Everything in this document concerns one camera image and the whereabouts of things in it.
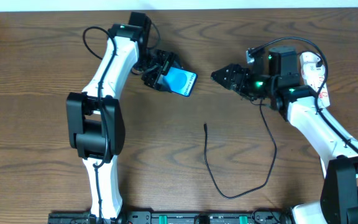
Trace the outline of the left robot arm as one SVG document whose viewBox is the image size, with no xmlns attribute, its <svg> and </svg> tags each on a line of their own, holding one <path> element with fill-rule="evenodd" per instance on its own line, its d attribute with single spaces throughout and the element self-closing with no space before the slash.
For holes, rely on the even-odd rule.
<svg viewBox="0 0 358 224">
<path fill-rule="evenodd" d="M 126 129 L 119 99 L 131 72 L 140 73 L 144 85 L 181 93 L 188 81 L 178 55 L 150 47 L 151 19 L 132 12 L 127 24 L 113 24 L 106 34 L 106 51 L 89 83 L 66 100 L 70 146 L 82 158 L 91 184 L 90 219 L 117 220 L 122 208 L 117 179 L 117 157 Z"/>
</svg>

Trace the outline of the blue Galaxy smartphone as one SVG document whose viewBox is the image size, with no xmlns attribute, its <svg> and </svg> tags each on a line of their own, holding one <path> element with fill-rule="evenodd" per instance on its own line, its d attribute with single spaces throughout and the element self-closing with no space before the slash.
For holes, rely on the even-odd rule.
<svg viewBox="0 0 358 224">
<path fill-rule="evenodd" d="M 171 67 L 162 82 L 171 92 L 189 97 L 197 81 L 197 74 L 180 68 Z"/>
</svg>

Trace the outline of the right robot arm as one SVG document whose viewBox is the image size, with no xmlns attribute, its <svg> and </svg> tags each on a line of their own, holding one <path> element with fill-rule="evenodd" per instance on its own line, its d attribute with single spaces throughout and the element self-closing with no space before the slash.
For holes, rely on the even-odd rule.
<svg viewBox="0 0 358 224">
<path fill-rule="evenodd" d="M 358 223 L 358 140 L 328 111 L 322 54 L 278 46 L 249 50 L 247 59 L 248 67 L 230 64 L 212 80 L 248 100 L 269 99 L 318 153 L 323 170 L 320 199 L 290 208 L 280 223 Z"/>
</svg>

